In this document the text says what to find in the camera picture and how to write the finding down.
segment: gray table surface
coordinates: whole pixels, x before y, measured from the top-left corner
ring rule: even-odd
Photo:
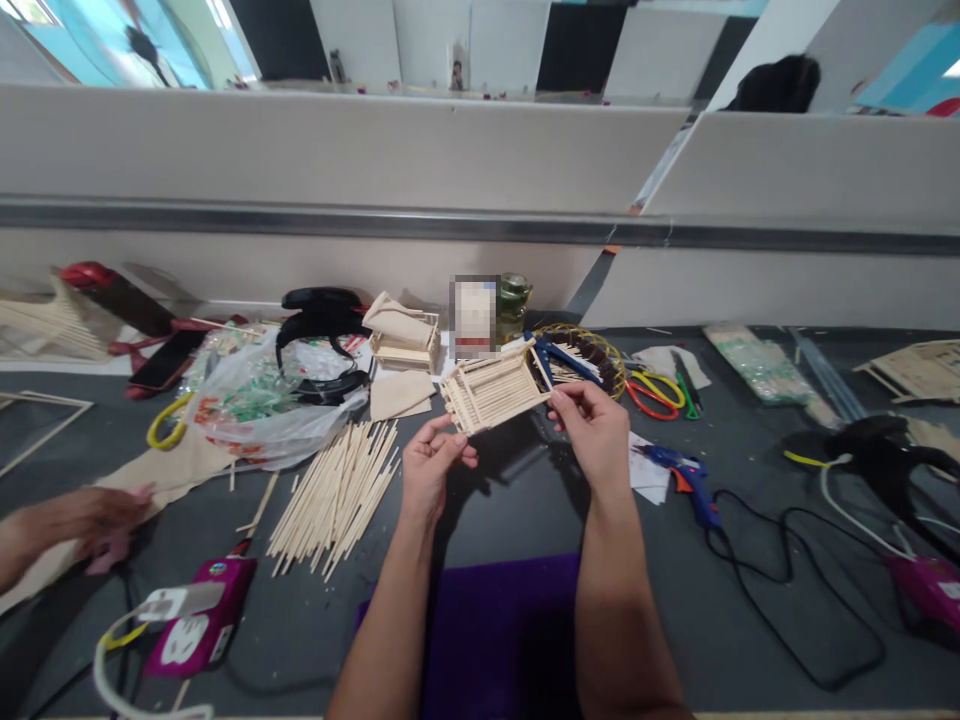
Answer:
[[[607,337],[627,352],[686,343],[714,381],[702,393],[706,415],[696,423],[662,423],[639,414],[625,400],[633,430],[653,442],[700,455],[710,468],[711,489],[733,489],[758,510],[777,513],[802,505],[837,519],[819,496],[815,475],[781,455],[785,437],[812,428],[803,413],[797,408],[762,407],[699,330],[672,330],[672,337],[647,330],[611,331]],[[776,328],[758,332],[781,340],[792,353],[786,333]],[[885,413],[894,408],[888,393],[850,369],[935,335],[833,330],[810,337],[842,371],[867,409]],[[133,403],[123,398],[124,385],[122,378],[0,374],[3,390],[51,392],[97,403],[0,481],[0,514],[92,482],[144,451],[146,428],[170,398]],[[433,405],[433,414],[440,414],[437,398]],[[945,422],[960,434],[958,408],[926,405],[909,412]],[[0,437],[5,457],[12,457],[63,414],[27,404],[4,410]],[[406,443],[425,419],[402,421],[399,442]],[[445,567],[577,551],[589,496],[569,445],[549,429],[542,410],[478,437],[476,444],[480,468],[458,470],[449,478],[437,549]],[[278,482],[251,549],[254,556],[266,549],[266,538],[289,501],[295,473],[285,472]],[[253,516],[267,477],[261,472],[238,476],[233,494],[226,481],[213,480],[167,508],[146,529],[131,561],[139,595],[188,582],[202,562],[225,554],[237,537],[234,528]],[[954,488],[926,471],[917,473],[916,482],[953,517],[960,517]],[[836,486],[837,495],[864,522],[888,531],[889,514],[860,479],[838,473]],[[341,563],[328,586],[319,574],[311,575],[303,567],[274,579],[272,563],[261,565],[225,664],[194,678],[185,703],[212,702],[219,715],[322,714],[350,645],[356,606],[369,597],[386,553],[400,495],[397,478],[355,557]],[[801,674],[741,595],[731,568],[709,553],[689,501],[673,493],[660,507],[639,496],[636,501],[661,619],[694,710],[960,708],[958,657],[904,631],[889,577],[872,554],[812,522],[800,523],[828,575],[882,634],[888,649],[880,669],[828,694]],[[782,558],[776,532],[735,507],[725,505],[721,510],[743,559],[779,571]],[[797,578],[790,586],[762,580],[750,580],[750,586],[807,663],[821,675],[834,675],[872,652],[870,638],[840,612],[809,564],[794,557]],[[97,638],[123,612],[123,585],[117,578],[91,579],[75,572],[0,620],[4,678],[0,717],[17,709],[21,714],[32,712],[89,661]],[[133,675],[141,656],[131,655]],[[178,688],[174,681],[144,679],[137,704],[149,710],[169,709]],[[50,710],[51,715],[103,712],[89,679]]]

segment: person's hand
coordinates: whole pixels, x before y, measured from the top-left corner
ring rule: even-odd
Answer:
[[[447,472],[457,463],[477,466],[466,436],[440,432],[452,424],[449,415],[428,421],[403,449],[402,514],[435,523],[447,497]]]
[[[79,540],[82,556],[99,538],[134,528],[149,503],[149,496],[84,487],[13,512],[0,522],[0,589],[16,584],[58,543]]]
[[[547,417],[554,429],[566,429],[577,461],[594,491],[629,489],[630,416],[613,398],[592,382],[564,383],[554,387],[547,401]]]

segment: smartphone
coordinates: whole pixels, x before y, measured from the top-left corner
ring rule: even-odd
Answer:
[[[163,392],[187,371],[193,362],[193,351],[203,343],[206,330],[180,330],[167,340],[130,377],[130,384],[154,392]]]

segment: purple mat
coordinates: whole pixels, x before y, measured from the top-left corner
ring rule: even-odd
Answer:
[[[580,717],[573,658],[579,568],[579,555],[557,555],[443,571],[428,628],[422,717]],[[357,627],[369,604],[357,609]]]

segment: white paper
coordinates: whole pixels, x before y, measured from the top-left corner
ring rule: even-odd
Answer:
[[[690,373],[690,381],[697,390],[710,385],[710,378],[700,369],[697,356],[689,350],[684,350],[676,345],[661,345],[659,347],[647,348],[646,350],[634,353],[631,357],[640,362],[648,372],[654,375],[663,375],[673,380],[677,376],[677,365],[673,361],[674,352],[680,355],[683,364],[687,366],[687,372]]]
[[[630,433],[630,487],[652,502],[662,505],[667,499],[667,487],[670,485],[669,468],[661,467],[648,460],[634,448],[652,445],[636,433]]]

